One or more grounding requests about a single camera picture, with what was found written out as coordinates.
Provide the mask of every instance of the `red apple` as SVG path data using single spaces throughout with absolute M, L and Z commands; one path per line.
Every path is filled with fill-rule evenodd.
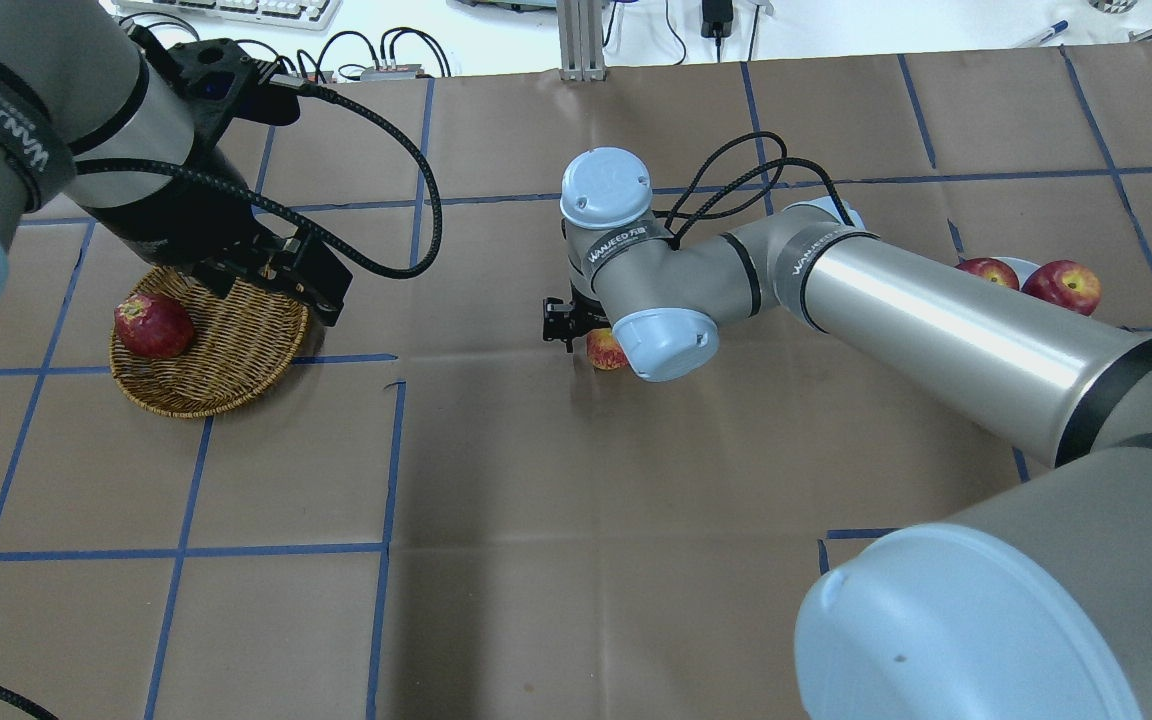
M 175 357 L 194 340 L 194 320 L 173 297 L 138 291 L 114 310 L 114 332 L 132 355 Z
M 599 370 L 617 370 L 630 364 L 612 328 L 594 328 L 585 334 L 585 356 L 589 364 Z
M 996 258 L 963 260 L 955 265 L 955 268 L 979 275 L 992 283 L 1010 287 L 1011 290 L 1020 290 L 1020 278 L 1016 276 L 1015 270 L 1011 270 L 1011 265 Z
M 1101 279 L 1074 260 L 1053 260 L 1034 270 L 1020 288 L 1025 295 L 1068 306 L 1079 314 L 1092 314 L 1101 302 Z

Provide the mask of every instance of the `white keyboard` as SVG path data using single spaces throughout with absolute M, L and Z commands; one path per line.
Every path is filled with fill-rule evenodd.
M 154 12 L 180 18 L 242 20 L 268 26 L 324 29 L 344 0 L 114 0 L 120 14 Z

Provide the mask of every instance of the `metal post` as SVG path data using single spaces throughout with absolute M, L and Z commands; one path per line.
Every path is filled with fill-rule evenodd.
M 599 0 L 558 0 L 558 41 L 564 81 L 607 78 L 602 63 L 602 14 Z

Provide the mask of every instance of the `marker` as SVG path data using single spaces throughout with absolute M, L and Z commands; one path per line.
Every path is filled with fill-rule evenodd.
M 1022 41 L 1020 45 L 1014 45 L 1013 47 L 1038 47 L 1043 45 L 1044 41 L 1051 40 L 1051 38 L 1064 32 L 1069 28 L 1069 23 L 1061 20 L 1061 22 L 1053 24 L 1053 26 L 1044 29 L 1037 36 L 1030 37 L 1029 40 Z

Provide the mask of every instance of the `wicker basket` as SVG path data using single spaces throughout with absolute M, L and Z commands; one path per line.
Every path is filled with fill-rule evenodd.
M 132 291 L 174 297 L 194 319 L 194 342 L 169 359 L 131 355 L 109 333 L 114 382 L 135 404 L 168 418 L 205 418 L 259 397 L 287 372 L 310 323 L 298 302 L 243 281 L 220 300 L 156 266 Z

